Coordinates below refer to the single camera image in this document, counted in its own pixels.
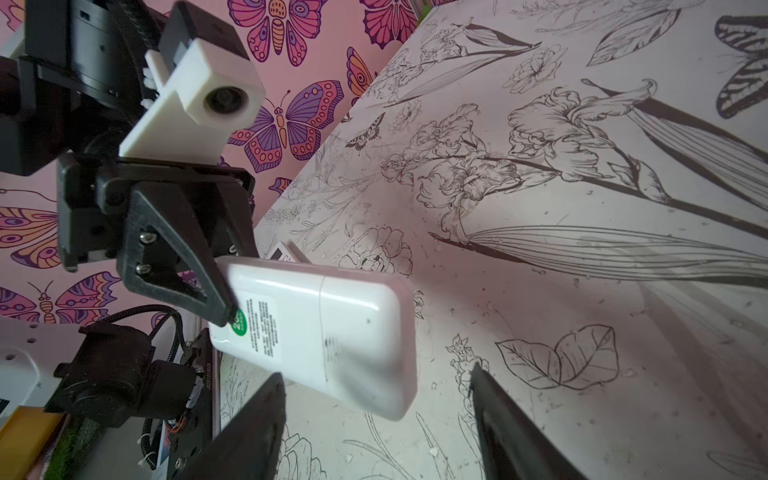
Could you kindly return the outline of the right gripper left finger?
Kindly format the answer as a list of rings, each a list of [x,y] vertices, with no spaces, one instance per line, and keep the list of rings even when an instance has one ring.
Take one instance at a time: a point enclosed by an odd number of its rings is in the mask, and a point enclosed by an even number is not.
[[[227,426],[173,477],[274,479],[285,424],[284,379],[281,374],[274,373]]]

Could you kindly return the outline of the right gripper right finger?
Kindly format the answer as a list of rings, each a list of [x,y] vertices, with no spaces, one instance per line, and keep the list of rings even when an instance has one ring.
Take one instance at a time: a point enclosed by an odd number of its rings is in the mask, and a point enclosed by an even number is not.
[[[585,479],[480,364],[470,392],[487,479]]]

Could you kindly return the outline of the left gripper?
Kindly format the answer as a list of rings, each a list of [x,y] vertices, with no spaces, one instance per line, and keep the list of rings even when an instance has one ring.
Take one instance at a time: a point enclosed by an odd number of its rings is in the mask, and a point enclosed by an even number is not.
[[[118,256],[129,291],[219,327],[233,319],[236,302],[213,255],[233,254],[235,247],[211,185],[234,182],[250,199],[255,179],[247,170],[75,153],[56,166],[64,269]]]

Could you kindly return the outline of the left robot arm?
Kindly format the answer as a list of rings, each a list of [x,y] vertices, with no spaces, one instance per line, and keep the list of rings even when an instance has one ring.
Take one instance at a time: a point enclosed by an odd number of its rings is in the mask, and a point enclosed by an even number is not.
[[[218,326],[236,300],[221,256],[253,257],[253,177],[220,164],[265,92],[234,28],[179,1],[5,1],[1,170],[57,167],[57,208],[1,211],[35,269],[114,260],[133,293]]]

